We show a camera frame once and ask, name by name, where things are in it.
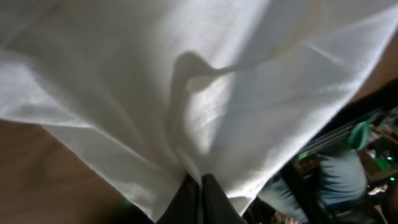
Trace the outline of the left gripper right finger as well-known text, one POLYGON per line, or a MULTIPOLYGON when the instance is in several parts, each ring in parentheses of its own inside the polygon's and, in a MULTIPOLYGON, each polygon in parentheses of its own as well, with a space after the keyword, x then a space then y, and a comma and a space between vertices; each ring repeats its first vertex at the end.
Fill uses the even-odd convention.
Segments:
POLYGON ((201 178, 204 224, 246 224, 212 174, 201 178))

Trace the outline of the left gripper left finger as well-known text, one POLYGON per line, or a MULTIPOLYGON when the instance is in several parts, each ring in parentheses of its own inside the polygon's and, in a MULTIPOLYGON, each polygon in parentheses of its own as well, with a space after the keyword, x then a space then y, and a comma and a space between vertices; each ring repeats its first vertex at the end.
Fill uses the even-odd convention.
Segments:
POLYGON ((187 175, 156 224, 197 224, 199 185, 187 175))

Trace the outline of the white t-shirt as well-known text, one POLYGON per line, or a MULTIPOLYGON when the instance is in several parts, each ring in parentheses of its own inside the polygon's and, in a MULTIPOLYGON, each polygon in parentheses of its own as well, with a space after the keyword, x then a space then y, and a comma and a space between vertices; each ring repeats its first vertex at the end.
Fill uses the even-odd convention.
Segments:
POLYGON ((243 213, 397 30, 385 1, 2 1, 1 118, 39 124, 151 219, 213 174, 243 213))

